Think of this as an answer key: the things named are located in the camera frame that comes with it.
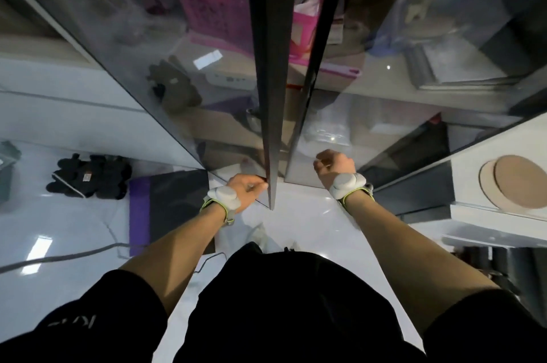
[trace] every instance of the white wrist sensor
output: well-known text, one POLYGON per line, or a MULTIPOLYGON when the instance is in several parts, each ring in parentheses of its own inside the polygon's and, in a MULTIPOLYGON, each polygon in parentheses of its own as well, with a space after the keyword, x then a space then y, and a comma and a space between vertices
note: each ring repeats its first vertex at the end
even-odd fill
POLYGON ((340 173, 335 177, 334 183, 329 189, 329 193, 337 201, 344 199, 345 196, 366 185, 366 179, 359 173, 340 173))
POLYGON ((203 198, 203 206, 200 211, 214 201, 221 205, 226 211, 224 223, 231 225, 234 221, 236 210, 241 206, 241 201, 237 197, 236 190, 228 186, 220 186, 209 190, 207 196, 203 198))

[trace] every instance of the pink plastic basket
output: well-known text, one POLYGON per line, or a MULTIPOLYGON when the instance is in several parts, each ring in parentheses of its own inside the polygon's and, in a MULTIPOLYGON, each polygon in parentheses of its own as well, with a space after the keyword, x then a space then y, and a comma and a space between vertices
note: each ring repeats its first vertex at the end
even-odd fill
MULTIPOLYGON (((197 33, 220 38, 239 49, 253 53, 253 33, 247 0, 180 0, 189 27, 197 33)), ((300 41, 291 42, 292 56, 308 52, 318 17, 293 14, 293 29, 299 25, 300 41)))

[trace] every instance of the wrist device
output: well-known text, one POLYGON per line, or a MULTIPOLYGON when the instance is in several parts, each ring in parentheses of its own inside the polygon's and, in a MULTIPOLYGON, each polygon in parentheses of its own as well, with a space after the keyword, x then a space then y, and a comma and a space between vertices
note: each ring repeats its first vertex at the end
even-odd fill
POLYGON ((345 208, 346 197, 358 190, 362 190, 374 200, 373 185, 367 183, 365 177, 359 173, 338 174, 329 189, 329 193, 345 208))
POLYGON ((203 206, 201 207, 200 212, 213 202, 221 205, 226 211, 224 223, 229 225, 234 223, 236 210, 241 206, 241 201, 237 197, 236 190, 229 186, 220 186, 209 190, 207 196, 203 198, 203 206))

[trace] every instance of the yellow-green strap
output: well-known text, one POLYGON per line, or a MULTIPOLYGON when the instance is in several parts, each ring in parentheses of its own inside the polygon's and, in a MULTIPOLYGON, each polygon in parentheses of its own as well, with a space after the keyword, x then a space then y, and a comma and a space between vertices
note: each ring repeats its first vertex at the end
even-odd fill
POLYGON ((372 200, 374 200, 374 197, 372 195, 372 193, 370 193, 370 190, 368 190, 366 187, 359 187, 359 188, 356 188, 354 190, 352 190, 350 193, 346 194, 344 197, 342 197, 340 199, 340 203, 342 204, 342 206, 344 206, 344 208, 347 210, 346 208, 346 197, 348 197, 350 194, 352 194, 353 192, 357 192, 358 190, 362 190, 363 192, 365 192, 366 194, 368 194, 370 196, 370 198, 372 200))
POLYGON ((224 218, 224 223, 232 223, 234 221, 234 219, 232 220, 228 220, 228 208, 226 206, 224 206, 220 201, 217 201, 216 199, 209 199, 208 201, 204 202, 203 203, 203 206, 201 207, 200 209, 200 212, 205 209, 205 207, 209 206, 211 203, 213 202, 216 202, 218 203, 219 205, 221 205, 224 210, 226 211, 226 217, 224 218))

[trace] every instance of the glass cabinet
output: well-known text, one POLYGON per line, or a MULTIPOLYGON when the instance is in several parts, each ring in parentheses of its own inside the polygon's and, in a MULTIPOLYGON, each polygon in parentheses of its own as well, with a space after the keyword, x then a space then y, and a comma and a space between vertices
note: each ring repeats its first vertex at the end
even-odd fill
POLYGON ((388 185, 547 108, 547 0, 27 0, 205 169, 388 185))

